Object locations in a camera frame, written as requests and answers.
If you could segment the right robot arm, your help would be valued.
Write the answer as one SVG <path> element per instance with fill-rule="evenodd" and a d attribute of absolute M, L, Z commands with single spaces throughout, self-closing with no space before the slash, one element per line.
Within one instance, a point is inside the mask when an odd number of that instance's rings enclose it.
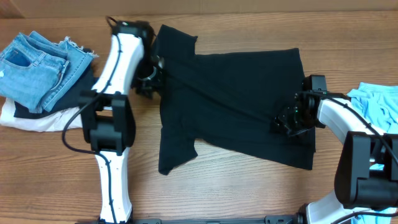
<path fill-rule="evenodd" d="M 346 95 L 328 91 L 323 75 L 304 78 L 295 100 L 295 106 L 275 118 L 275 126 L 289 137 L 302 137 L 312 128 L 332 131 L 343 145 L 334 189 L 295 215 L 272 216 L 265 222 L 345 223 L 360 215 L 396 217 L 384 210 L 397 206 L 397 135 L 366 121 Z"/>

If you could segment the black t-shirt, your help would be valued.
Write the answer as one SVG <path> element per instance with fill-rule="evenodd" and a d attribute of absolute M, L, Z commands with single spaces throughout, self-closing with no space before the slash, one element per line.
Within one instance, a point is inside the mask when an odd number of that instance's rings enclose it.
<path fill-rule="evenodd" d="M 197 139 L 310 170 L 315 131 L 288 137 L 274 127 L 302 88 L 299 49 L 199 55 L 196 41 L 165 25 L 157 36 L 165 60 L 159 172 L 167 175 L 196 158 Z"/>

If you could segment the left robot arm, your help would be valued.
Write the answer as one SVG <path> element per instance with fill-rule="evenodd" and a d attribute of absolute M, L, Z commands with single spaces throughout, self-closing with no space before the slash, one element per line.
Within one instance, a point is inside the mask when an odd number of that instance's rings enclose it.
<path fill-rule="evenodd" d="M 98 163 L 102 208 L 98 223 L 131 223 L 128 157 L 136 137 L 129 91 L 152 98 L 162 86 L 162 58 L 151 54 L 155 33 L 146 21 L 116 21 L 111 50 L 98 81 L 81 92 L 83 137 Z"/>

